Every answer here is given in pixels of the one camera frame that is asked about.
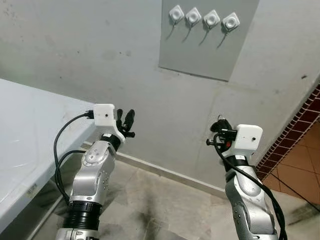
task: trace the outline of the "gray wall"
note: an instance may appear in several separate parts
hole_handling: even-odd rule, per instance
[[[224,114],[234,125],[261,126],[256,163],[319,70],[319,0],[260,0],[228,83],[158,68],[161,0],[3,0],[0,7],[0,77],[134,108],[136,138],[123,153],[218,187],[224,169],[205,145],[209,125]]]

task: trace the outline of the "black connector plug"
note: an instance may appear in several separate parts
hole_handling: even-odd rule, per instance
[[[213,141],[212,139],[209,139],[209,138],[205,141],[205,144],[206,144],[207,146],[213,146],[213,145],[215,145],[215,144],[214,144],[214,141]]]
[[[218,133],[219,137],[224,138],[227,141],[235,141],[237,137],[237,130],[221,129]]]
[[[87,119],[95,119],[95,115],[94,115],[93,110],[86,111],[86,116],[87,116]]]
[[[123,133],[124,137],[126,138],[134,138],[136,136],[136,133],[135,132],[124,132]]]

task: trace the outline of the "white knob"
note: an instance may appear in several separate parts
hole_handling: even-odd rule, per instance
[[[210,11],[207,15],[203,17],[203,19],[209,29],[213,28],[220,22],[220,17],[218,16],[216,10]]]
[[[188,18],[189,22],[194,24],[198,20],[198,16],[193,12]]]
[[[185,16],[184,12],[182,11],[179,5],[176,5],[174,8],[172,8],[169,11],[169,15],[172,21],[174,22],[174,24],[177,24]]]
[[[181,13],[178,10],[174,10],[172,13],[172,19],[178,21],[181,18]]]
[[[236,26],[236,19],[234,17],[229,17],[227,20],[226,20],[226,23],[225,23],[225,26],[228,28],[228,29],[233,29],[235,26]]]
[[[186,15],[186,19],[188,20],[191,27],[198,23],[201,20],[201,14],[196,7],[192,8]]]
[[[236,13],[233,12],[229,16],[226,16],[222,20],[222,24],[224,25],[226,30],[228,32],[230,32],[230,31],[232,31],[233,29],[235,29],[236,27],[238,27],[240,25],[240,20],[239,20],[238,16],[236,15]]]
[[[206,23],[211,26],[211,25],[215,25],[216,21],[217,21],[217,17],[215,15],[211,15],[206,20]]]

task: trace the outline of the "wall baseboard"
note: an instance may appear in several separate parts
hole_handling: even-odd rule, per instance
[[[89,147],[92,144],[90,142],[84,142],[82,147],[84,149],[89,149]],[[175,171],[171,171],[169,169],[166,169],[164,167],[149,163],[147,161],[143,161],[141,159],[138,159],[136,157],[118,152],[116,160],[129,164],[131,166],[137,167],[139,169],[143,169],[145,171],[157,174],[159,176],[165,177],[167,179],[171,179],[173,181],[176,181],[178,183],[185,184],[187,186],[193,187],[195,189],[204,191],[206,193],[212,194],[214,196],[217,196],[222,199],[227,199],[226,192],[224,189],[220,187],[216,187],[214,185],[208,184],[203,181],[199,181],[197,179],[194,179],[192,177],[180,174]]]

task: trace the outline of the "white table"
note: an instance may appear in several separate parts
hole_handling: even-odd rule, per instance
[[[53,143],[71,118],[93,103],[0,79],[0,233],[53,176]],[[94,131],[80,118],[61,135],[58,156],[77,149]]]

